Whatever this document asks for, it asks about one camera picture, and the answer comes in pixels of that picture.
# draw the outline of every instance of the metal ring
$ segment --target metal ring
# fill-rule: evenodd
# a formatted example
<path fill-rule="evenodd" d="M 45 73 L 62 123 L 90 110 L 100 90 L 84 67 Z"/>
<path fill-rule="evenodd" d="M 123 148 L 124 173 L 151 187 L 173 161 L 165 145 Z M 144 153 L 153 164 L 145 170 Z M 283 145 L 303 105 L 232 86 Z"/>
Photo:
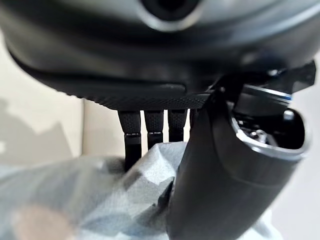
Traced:
<path fill-rule="evenodd" d="M 203 1 L 185 18 L 177 21 L 165 21 L 150 13 L 145 6 L 138 0 L 137 14 L 141 20 L 150 28 L 166 33 L 173 33 L 187 29 L 194 25 L 203 12 Z"/>

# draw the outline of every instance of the white wall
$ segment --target white wall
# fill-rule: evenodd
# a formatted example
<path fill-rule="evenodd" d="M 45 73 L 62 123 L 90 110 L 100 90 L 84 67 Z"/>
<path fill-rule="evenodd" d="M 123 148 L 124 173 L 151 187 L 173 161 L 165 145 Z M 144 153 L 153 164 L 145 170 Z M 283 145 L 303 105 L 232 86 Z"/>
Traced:
<path fill-rule="evenodd" d="M 320 216 L 320 55 L 317 83 L 293 96 L 312 130 L 312 146 L 292 181 L 274 203 L 273 222 L 286 240 L 319 240 Z"/>
<path fill-rule="evenodd" d="M 30 165 L 82 152 L 83 101 L 37 82 L 0 35 L 0 164 Z"/>

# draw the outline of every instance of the black plastic housing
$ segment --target black plastic housing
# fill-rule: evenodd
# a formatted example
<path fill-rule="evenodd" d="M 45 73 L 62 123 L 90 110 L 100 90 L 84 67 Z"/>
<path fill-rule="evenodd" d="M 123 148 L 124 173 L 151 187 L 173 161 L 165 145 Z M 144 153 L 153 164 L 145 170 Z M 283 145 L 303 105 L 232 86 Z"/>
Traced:
<path fill-rule="evenodd" d="M 289 136 L 294 149 L 264 152 L 238 138 L 225 103 L 207 105 L 191 131 L 173 187 L 170 239 L 235 240 L 249 229 L 288 182 L 307 149 L 303 120 L 295 115 L 296 135 Z"/>

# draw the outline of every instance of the black textured grip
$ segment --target black textured grip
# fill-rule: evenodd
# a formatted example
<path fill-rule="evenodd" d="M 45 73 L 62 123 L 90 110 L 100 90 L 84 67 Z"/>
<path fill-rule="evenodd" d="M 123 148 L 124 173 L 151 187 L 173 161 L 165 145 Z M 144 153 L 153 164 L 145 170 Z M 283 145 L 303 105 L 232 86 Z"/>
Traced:
<path fill-rule="evenodd" d="M 125 134 L 141 132 L 141 116 L 139 111 L 119 111 L 118 115 Z"/>
<path fill-rule="evenodd" d="M 169 142 L 181 142 L 184 140 L 187 114 L 188 111 L 186 109 L 168 111 Z"/>
<path fill-rule="evenodd" d="M 148 131 L 148 149 L 164 141 L 164 111 L 145 111 L 145 126 Z"/>
<path fill-rule="evenodd" d="M 128 171 L 142 155 L 141 116 L 139 111 L 118 111 L 124 132 L 125 170 Z"/>

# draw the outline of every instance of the gray fabric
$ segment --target gray fabric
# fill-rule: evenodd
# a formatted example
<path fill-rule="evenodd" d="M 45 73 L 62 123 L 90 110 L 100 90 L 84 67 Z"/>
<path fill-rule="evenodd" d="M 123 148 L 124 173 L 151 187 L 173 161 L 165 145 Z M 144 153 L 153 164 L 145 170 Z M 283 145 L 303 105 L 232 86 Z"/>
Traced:
<path fill-rule="evenodd" d="M 116 157 L 0 167 L 0 240 L 168 240 L 163 197 L 185 147 L 157 144 L 127 173 Z M 281 239 L 269 215 L 241 237 Z"/>

